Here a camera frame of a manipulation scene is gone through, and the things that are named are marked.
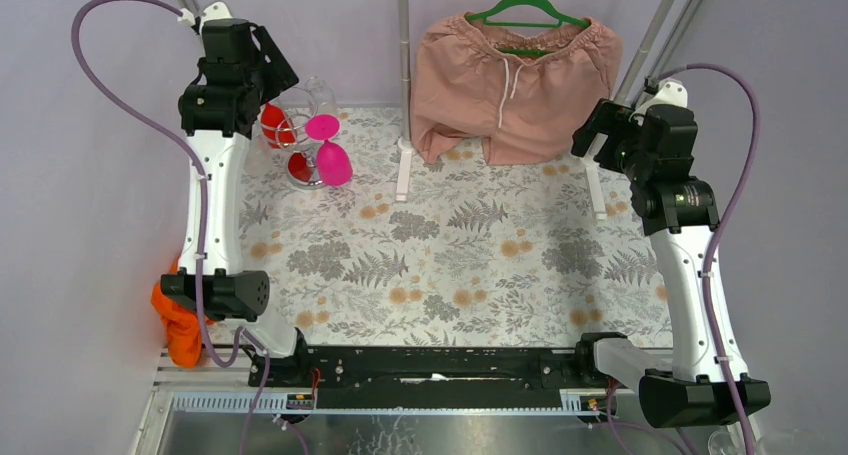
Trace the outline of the chrome wire glass rack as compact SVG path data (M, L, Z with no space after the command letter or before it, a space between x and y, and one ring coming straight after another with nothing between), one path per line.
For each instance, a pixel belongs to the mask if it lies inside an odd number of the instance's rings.
M284 101L282 96L267 102L259 116L259 125L272 149L281 150L286 158L286 174L298 189L317 190L326 184L322 180L315 155L320 143L308 137L306 123L317 114L317 102L308 90L290 89L298 95L295 102Z

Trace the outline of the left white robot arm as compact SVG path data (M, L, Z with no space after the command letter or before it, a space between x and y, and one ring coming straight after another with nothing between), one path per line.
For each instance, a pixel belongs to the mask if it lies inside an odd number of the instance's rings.
M162 276L161 289L202 322L242 321L241 334L274 358L272 373L296 386L309 376L311 362L296 350L293 326L263 319L269 276L244 268L237 230L254 125L262 106L297 86L299 77L265 27L235 17L222 1L182 19L197 29L204 54L198 76L178 100L190 157L188 217L177 270Z

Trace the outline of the pink plastic wine glass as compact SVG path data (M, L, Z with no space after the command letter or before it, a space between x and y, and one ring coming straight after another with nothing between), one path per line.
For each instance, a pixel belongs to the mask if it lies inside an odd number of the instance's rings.
M352 179L353 167L347 152L332 141L340 131L340 121L332 114L318 114L305 125L309 138L319 141L314 162L318 174L325 185L341 186Z

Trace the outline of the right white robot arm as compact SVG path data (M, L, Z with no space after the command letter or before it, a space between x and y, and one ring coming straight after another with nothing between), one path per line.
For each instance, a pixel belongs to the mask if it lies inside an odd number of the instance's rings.
M589 387L611 377L633 390L654 428L729 425L772 400L768 383L750 376L732 331L719 257L709 248L720 225L715 196L690 173L697 133L685 107L659 104L638 114L601 99L573 135L575 156L605 135L595 161L627 177L664 280L673 335L673 357L664 362L622 334L585 334L573 371Z

